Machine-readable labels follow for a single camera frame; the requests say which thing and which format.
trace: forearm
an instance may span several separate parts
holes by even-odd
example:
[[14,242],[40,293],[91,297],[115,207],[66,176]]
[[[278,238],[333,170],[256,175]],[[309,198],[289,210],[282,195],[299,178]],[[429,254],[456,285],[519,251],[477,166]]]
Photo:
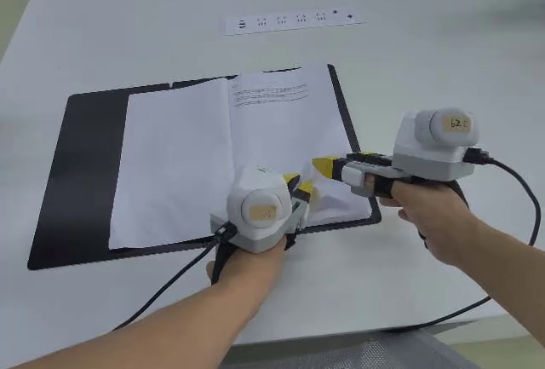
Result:
[[545,252],[479,224],[458,267],[545,346]]
[[266,294],[265,288],[242,280],[220,282],[131,326],[23,367],[215,368]]

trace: cable connector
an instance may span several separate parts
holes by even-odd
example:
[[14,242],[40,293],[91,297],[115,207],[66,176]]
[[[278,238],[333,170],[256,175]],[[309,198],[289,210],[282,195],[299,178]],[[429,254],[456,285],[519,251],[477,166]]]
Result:
[[466,150],[463,161],[471,164],[488,164],[491,161],[491,157],[488,152],[483,149],[469,147],[468,150]]
[[214,232],[214,239],[217,243],[226,243],[237,235],[238,229],[232,222],[226,222]]

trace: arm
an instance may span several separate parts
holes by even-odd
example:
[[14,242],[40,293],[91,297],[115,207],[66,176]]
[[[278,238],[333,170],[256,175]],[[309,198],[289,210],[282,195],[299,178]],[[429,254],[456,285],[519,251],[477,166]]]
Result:
[[390,206],[416,224],[440,261],[458,267],[545,346],[545,252],[480,221],[447,187],[395,182]]
[[218,367],[273,287],[281,270],[284,247],[285,239],[259,255],[236,251],[216,285],[133,325],[18,367]]

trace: hand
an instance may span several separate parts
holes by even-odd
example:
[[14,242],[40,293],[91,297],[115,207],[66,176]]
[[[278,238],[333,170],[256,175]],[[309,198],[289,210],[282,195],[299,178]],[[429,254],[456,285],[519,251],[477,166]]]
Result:
[[[261,254],[236,250],[221,271],[219,282],[222,284],[236,282],[254,286],[264,291],[266,295],[273,288],[282,270],[285,246],[286,238],[283,237],[271,250]],[[212,261],[206,266],[206,272],[210,278],[213,269]]]
[[416,225],[432,254],[441,262],[459,266],[482,224],[460,197],[447,186],[403,182],[393,184],[392,196],[393,199],[381,199],[381,203],[403,207],[399,217]]

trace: floor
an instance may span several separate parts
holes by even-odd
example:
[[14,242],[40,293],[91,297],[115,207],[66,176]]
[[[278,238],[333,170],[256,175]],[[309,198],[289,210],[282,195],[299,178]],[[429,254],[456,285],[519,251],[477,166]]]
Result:
[[[27,2],[28,0],[0,0],[0,61]],[[505,339],[497,339],[498,333]],[[545,367],[545,349],[532,337],[525,335],[524,330],[508,317],[456,328],[440,334],[438,338],[485,369]]]

